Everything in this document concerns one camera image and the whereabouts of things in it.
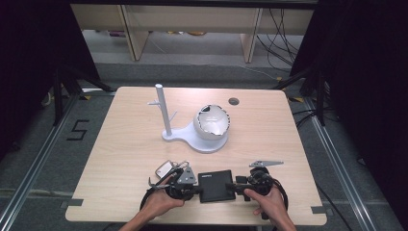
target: silver object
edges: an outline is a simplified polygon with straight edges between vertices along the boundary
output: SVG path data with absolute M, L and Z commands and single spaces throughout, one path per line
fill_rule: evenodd
M 250 167 L 268 167 L 268 166 L 277 166 L 283 165 L 283 161 L 256 161 L 250 164 Z

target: gray carpet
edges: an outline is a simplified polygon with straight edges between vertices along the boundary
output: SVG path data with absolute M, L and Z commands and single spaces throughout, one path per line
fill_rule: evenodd
M 111 87 L 149 86 L 157 83 L 165 87 L 194 88 L 231 88 L 231 89 L 270 89 L 277 84 L 276 77 L 288 78 L 289 73 L 272 68 L 253 68 L 251 70 L 236 66 L 217 65 L 132 65 L 132 64 L 98 64 L 102 81 Z M 298 90 L 301 81 L 287 87 L 288 97 L 300 96 Z M 86 88 L 93 86 L 81 82 Z M 41 174 L 33 186 L 33 191 L 24 203 L 12 230 L 103 230 L 109 223 L 100 222 L 69 222 L 64 218 L 65 206 L 74 192 L 81 173 L 87 162 L 93 143 L 103 123 L 112 96 L 93 95 L 89 100 L 79 100 L 70 113 L 66 125 L 52 149 Z M 301 102 L 290 102 L 291 110 L 304 111 Z M 306 113 L 294 115 L 299 121 Z M 358 153 L 347 138 L 342 124 L 336 121 L 334 112 L 327 112 L 326 129 L 339 153 L 349 174 L 358 188 L 359 193 L 367 202 L 375 224 L 380 230 L 402 230 L 395 219 L 393 211 L 386 203 L 381 191 L 375 185 L 368 170 L 356 162 Z M 87 130 L 81 141 L 68 141 L 78 138 L 80 134 L 72 133 L 71 129 L 78 119 L 89 122 L 80 123 L 80 129 Z M 53 123 L 53 106 L 50 105 L 38 114 L 27 129 L 25 136 L 19 141 L 21 149 L 10 152 L 0 163 L 0 189 L 2 197 L 0 206 L 6 204 L 9 195 L 6 189 L 15 189 L 24 177 L 30 163 L 36 157 L 47 132 Z M 321 144 L 319 136 L 311 120 L 299 128 L 299 135 L 304 145 L 316 182 L 334 201 L 346 221 L 353 230 L 361 230 L 337 175 Z M 328 221 L 320 227 L 298 226 L 298 230 L 346 230 L 344 222 L 329 204 L 327 198 L 320 195 L 324 207 L 328 211 Z M 117 230 L 120 224 L 107 230 Z M 148 226 L 146 230 L 164 229 L 163 226 Z M 213 226 L 169 226 L 166 230 L 228 230 L 228 227 Z

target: gray floor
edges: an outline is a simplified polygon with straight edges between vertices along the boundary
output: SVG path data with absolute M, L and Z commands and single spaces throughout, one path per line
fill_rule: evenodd
M 85 31 L 84 37 L 89 43 L 89 50 L 103 82 L 112 87 L 153 86 L 161 81 L 165 87 L 269 89 L 277 84 L 278 77 L 285 79 L 289 75 L 290 67 L 276 58 L 270 57 L 268 60 L 267 52 L 259 42 L 256 44 L 252 63 L 246 64 L 243 61 L 239 35 L 209 33 L 194 37 L 186 33 L 170 35 L 153 32 L 138 62 L 130 60 L 125 38 L 112 38 L 107 32 L 93 31 Z M 261 39 L 269 44 L 266 36 L 261 36 Z M 302 37 L 288 39 L 293 46 L 298 46 Z M 284 51 L 276 51 L 289 58 Z M 92 88 L 87 83 L 82 85 L 84 88 Z M 301 81 L 287 87 L 285 93 L 290 98 L 301 97 L 298 93 L 300 86 Z M 76 102 L 11 230 L 103 230 L 109 224 L 69 222 L 64 218 L 64 204 L 75 190 L 112 100 L 111 95 L 94 95 L 89 100 Z M 292 100 L 289 104 L 294 113 L 307 109 L 302 102 Z M 18 188 L 41 150 L 52 129 L 53 112 L 52 104 L 38 111 L 24 137 L 18 141 L 21 149 L 10 152 L 0 163 L 0 208 L 8 204 L 13 191 Z M 293 119 L 299 121 L 306 115 L 294 115 Z M 356 162 L 358 153 L 335 113 L 327 111 L 325 117 L 325 128 L 376 228 L 402 230 L 368 170 Z M 78 136 L 71 132 L 77 119 L 89 121 L 81 124 L 81 128 L 86 129 L 87 133 L 81 141 L 68 141 L 68 138 Z M 312 120 L 307 120 L 298 131 L 317 184 L 329 195 L 353 230 L 364 230 L 350 206 L 315 124 Z M 344 222 L 328 199 L 323 194 L 320 196 L 327 210 L 327 223 L 321 227 L 298 226 L 298 230 L 346 230 Z M 120 224 L 116 224 L 108 230 L 117 230 L 119 226 Z M 172 227 L 173 230 L 209 228 Z M 229 230 L 228 228 L 231 227 L 211 227 L 216 230 Z M 150 226 L 147 230 L 156 229 L 164 227 Z

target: table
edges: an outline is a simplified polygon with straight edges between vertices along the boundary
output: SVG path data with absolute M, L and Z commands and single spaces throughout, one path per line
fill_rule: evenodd
M 162 114 L 155 88 L 118 89 L 90 153 L 66 218 L 71 221 L 128 221 L 139 210 L 149 188 L 147 181 L 166 160 L 189 161 L 195 176 L 200 172 L 231 169 L 233 178 L 248 176 L 256 160 L 278 160 L 284 165 L 268 167 L 289 197 L 289 214 L 296 225 L 323 225 L 317 188 L 294 125 L 285 93 L 280 90 L 226 90 L 164 88 L 169 114 L 177 112 L 172 128 L 185 127 L 207 104 L 218 104 L 231 117 L 229 140 L 212 154 L 195 152 L 182 141 L 166 142 Z M 239 99 L 236 106 L 230 98 Z M 254 201 L 242 196 L 235 201 L 205 203 L 196 195 L 182 208 L 155 218 L 151 223 L 266 225 L 252 216 Z

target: floor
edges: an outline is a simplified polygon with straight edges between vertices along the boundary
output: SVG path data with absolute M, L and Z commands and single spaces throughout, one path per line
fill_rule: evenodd
M 128 66 L 161 64 L 183 66 L 183 68 L 237 67 L 242 71 L 263 75 L 274 83 L 279 76 L 265 70 L 275 69 L 280 73 L 286 73 L 287 76 L 290 69 L 287 62 L 269 56 L 260 42 L 261 40 L 269 46 L 269 39 L 273 39 L 273 36 L 268 38 L 266 35 L 260 35 L 260 40 L 256 42 L 253 60 L 251 64 L 246 64 L 243 61 L 240 37 L 234 34 L 208 33 L 197 37 L 188 33 L 152 32 L 138 62 L 130 60 L 125 38 L 111 37 L 105 31 L 84 31 L 83 35 L 100 69 L 104 68 L 104 64 L 127 64 Z M 288 36 L 288 41 L 293 47 L 298 47 L 302 37 Z M 278 38 L 276 43 L 284 49 L 274 48 L 274 50 L 291 61 L 282 39 Z M 115 73 L 101 75 L 115 77 Z M 299 94 L 296 90 L 296 86 L 293 86 L 286 91 L 290 97 L 293 112 L 313 110 L 313 98 L 298 99 Z M 92 142 L 96 139 L 112 98 L 112 96 L 93 97 L 93 106 L 87 104 L 86 100 L 79 100 L 73 106 L 71 114 L 76 115 L 75 119 L 85 116 L 92 118 L 90 122 L 92 124 L 87 128 L 90 138 L 81 141 L 80 144 L 84 146 L 84 153 L 90 152 Z M 296 114 L 293 115 L 293 119 L 300 121 L 305 116 L 304 113 Z M 315 180 L 324 189 L 320 191 L 320 196 L 326 208 L 328 222 L 322 227 L 301 226 L 297 227 L 298 230 L 346 230 L 347 226 L 338 216 L 336 209 L 340 210 L 340 214 L 343 214 L 352 230 L 403 230 L 386 199 L 370 177 L 370 173 L 356 161 L 358 152 L 347 138 L 346 131 L 335 113 L 328 111 L 325 118 L 327 121 L 325 127 L 319 126 L 319 121 L 313 117 L 300 124 L 298 129 Z M 18 216 L 11 218 L 9 226 L 4 230 L 117 230 L 119 227 L 120 224 L 64 220 L 66 201 L 72 196 L 76 179 L 79 178 L 81 169 L 88 159 L 87 155 L 73 153 L 76 149 L 72 144 L 59 145 L 62 140 L 65 141 L 68 138 L 67 136 L 72 136 L 68 130 L 73 127 L 75 119 L 69 118 L 66 125 L 61 128 L 62 131 L 56 131 L 58 128 L 51 126 L 53 108 L 44 107 L 33 118 L 32 126 L 27 130 L 26 136 L 19 141 L 22 144 L 20 149 L 9 153 L 0 163 L 0 208 L 6 209 L 7 206 L 13 206 L 10 201 L 13 201 L 14 192 L 21 190 L 20 183 L 27 178 L 33 178 L 24 203 L 14 206 L 19 212 Z M 56 135 L 54 141 L 49 140 L 49 134 Z M 38 156 L 40 156 L 39 153 L 44 152 L 44 144 L 50 145 L 52 154 L 43 156 L 46 162 L 36 171 L 32 163 L 40 161 Z

